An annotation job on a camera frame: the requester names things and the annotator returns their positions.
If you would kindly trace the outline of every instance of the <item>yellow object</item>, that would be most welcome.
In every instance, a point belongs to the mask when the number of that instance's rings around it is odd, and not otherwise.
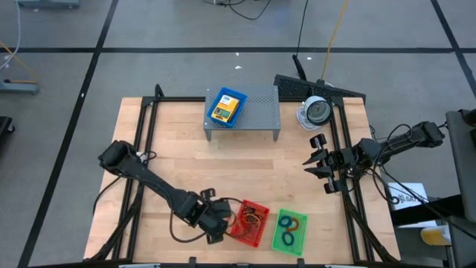
[[[420,235],[423,242],[430,246],[450,246],[451,237],[448,226],[426,227],[422,229]]]
[[[211,117],[227,123],[238,109],[238,106],[239,100],[237,98],[223,95],[215,110],[211,113]]]
[[[327,47],[327,54],[326,54],[326,59],[324,60],[324,68],[322,70],[321,79],[324,79],[324,75],[326,75],[327,60],[329,59],[330,48],[332,47],[332,44],[334,43],[335,36],[337,35],[337,30],[339,29],[339,26],[341,26],[342,17],[344,16],[344,13],[345,13],[345,10],[347,9],[348,4],[349,4],[349,0],[344,0],[344,4],[342,5],[342,8],[341,8],[341,13],[339,13],[337,24],[335,25],[335,28],[334,28],[334,33],[332,33],[332,37],[330,38],[330,41],[329,41],[329,46]]]
[[[32,83],[32,84],[37,84],[38,83],[38,77],[36,76],[36,74],[31,71],[30,68],[28,68],[28,66],[22,62],[22,60],[20,60],[15,54],[13,54],[13,52],[2,42],[0,41],[0,45],[5,48],[5,50],[18,62],[20,63],[21,66],[23,66],[23,68],[25,68],[27,71],[28,71],[28,74],[30,74],[31,77],[33,77],[35,79],[35,81],[29,81],[29,80],[12,80],[11,83]]]

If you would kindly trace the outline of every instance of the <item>blue box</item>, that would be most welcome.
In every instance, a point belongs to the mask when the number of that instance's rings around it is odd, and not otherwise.
[[[237,98],[239,100],[238,109],[233,114],[233,116],[231,116],[231,120],[229,122],[223,122],[211,116],[212,112],[215,110],[216,105],[218,105],[218,102],[220,102],[223,95],[228,95],[230,97]],[[241,113],[241,110],[243,109],[243,106],[245,105],[247,98],[248,96],[244,95],[243,93],[236,92],[233,89],[222,87],[222,89],[220,89],[220,92],[216,96],[215,101],[211,104],[210,109],[207,112],[207,117],[209,117],[209,119],[211,119],[213,122],[222,124],[223,126],[233,127],[235,123],[237,122],[238,115]]]

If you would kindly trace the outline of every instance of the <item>perforated metal shelf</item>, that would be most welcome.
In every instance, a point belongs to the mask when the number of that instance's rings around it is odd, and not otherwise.
[[[232,128],[215,123],[207,117],[207,112],[220,91],[220,89],[207,89],[203,120],[203,130],[207,135],[207,139],[211,140],[212,130],[272,130],[274,140],[276,141],[281,130],[280,102],[277,87],[232,89],[248,96],[248,100],[246,100],[237,122]]]

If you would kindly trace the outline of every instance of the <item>black floor stripe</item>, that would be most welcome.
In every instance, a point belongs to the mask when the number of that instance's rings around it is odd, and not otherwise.
[[[96,48],[20,48],[19,53],[94,53]],[[101,48],[101,53],[293,53],[295,47],[211,47],[211,48]],[[299,48],[305,53],[326,53],[327,48]],[[474,54],[476,48],[333,48],[332,53],[355,54],[447,54],[453,52]],[[7,53],[0,48],[0,53]]]
[[[81,109],[83,108],[84,100],[88,93],[89,85],[91,84],[91,79],[94,75],[94,70],[96,69],[97,60],[100,56],[100,49],[104,45],[106,40],[107,33],[109,31],[109,26],[111,25],[112,17],[118,5],[118,0],[112,0],[111,7],[104,22],[103,29],[97,41],[96,48],[92,55],[91,62],[89,63],[88,71],[84,77],[83,85],[81,86],[80,93],[78,94],[76,104],[74,105],[73,113],[71,114],[71,119],[66,129],[65,137],[62,140],[61,147],[59,148],[58,156],[54,162],[53,170],[51,171],[50,179],[46,185],[45,193],[41,203],[39,204],[38,212],[36,213],[35,220],[31,226],[30,234],[28,235],[27,242],[20,257],[18,267],[27,267],[30,263],[31,256],[33,254],[36,242],[38,241],[38,236],[45,221],[46,213],[48,212],[48,206],[50,205],[51,198],[53,197],[53,192],[57,186],[58,179],[60,177],[60,172],[65,162],[66,153],[68,152],[69,145],[73,138],[74,129],[76,128],[77,121],[80,117]]]
[[[473,91],[473,94],[476,96],[476,80],[475,80],[475,77],[473,76],[473,72],[471,68],[469,68],[469,65],[466,62],[466,59],[463,55],[463,53],[471,53],[470,51],[474,51],[474,49],[471,48],[468,50],[468,52],[463,52],[462,50],[460,50],[460,46],[458,45],[456,38],[454,38],[453,31],[451,31],[448,21],[446,21],[445,15],[443,14],[443,11],[441,10],[440,4],[438,4],[437,0],[431,0],[431,4],[433,5],[435,12],[437,13],[438,19],[440,20],[440,23],[443,26],[443,30],[445,31],[445,34],[448,37],[449,43],[451,44],[452,48],[455,50],[456,58],[458,59],[458,62],[460,63],[464,76],[468,80],[469,87]]]

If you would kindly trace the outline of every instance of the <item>yellow cable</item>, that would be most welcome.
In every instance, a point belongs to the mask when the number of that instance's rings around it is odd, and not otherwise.
[[[34,71],[31,71],[31,69],[25,64],[22,62],[22,60],[20,60],[15,54],[13,54],[13,52],[2,42],[0,41],[0,45],[5,48],[6,51],[8,51],[8,53],[10,55],[13,56],[13,58],[18,62],[20,63],[20,65],[22,65],[27,71],[28,71],[28,74],[35,80],[35,81],[29,81],[29,80],[13,80],[11,81],[11,83],[35,83],[37,84],[38,83],[38,77],[36,76],[36,74],[34,73]]]
[[[335,36],[337,35],[337,30],[339,29],[339,26],[341,26],[342,17],[344,16],[344,13],[347,9],[348,4],[349,4],[349,0],[344,0],[344,3],[342,4],[341,12],[339,13],[339,17],[337,19],[337,24],[335,24],[334,33],[332,33],[332,37],[330,38],[330,41],[329,41],[329,46],[327,47],[327,54],[326,54],[326,59],[324,60],[324,68],[322,70],[321,79],[324,79],[324,76],[326,75],[327,60],[329,59],[330,48],[332,47],[332,43],[334,42]]]

